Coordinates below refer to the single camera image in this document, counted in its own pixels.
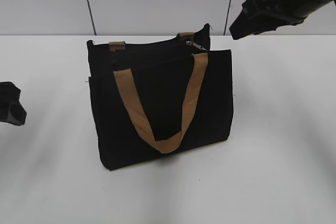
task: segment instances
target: white tabletop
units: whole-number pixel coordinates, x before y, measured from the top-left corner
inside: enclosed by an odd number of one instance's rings
[[[27,111],[24,126],[0,123],[0,223],[336,223],[336,36],[212,37],[233,52],[228,141],[113,172],[88,39],[168,37],[0,37],[0,81]]]

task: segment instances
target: bag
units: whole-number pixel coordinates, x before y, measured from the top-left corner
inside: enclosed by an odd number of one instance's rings
[[[233,117],[230,50],[211,52],[175,40],[108,51],[109,59],[89,42],[88,51],[91,59],[105,61],[89,83],[100,159],[107,169],[228,138]]]

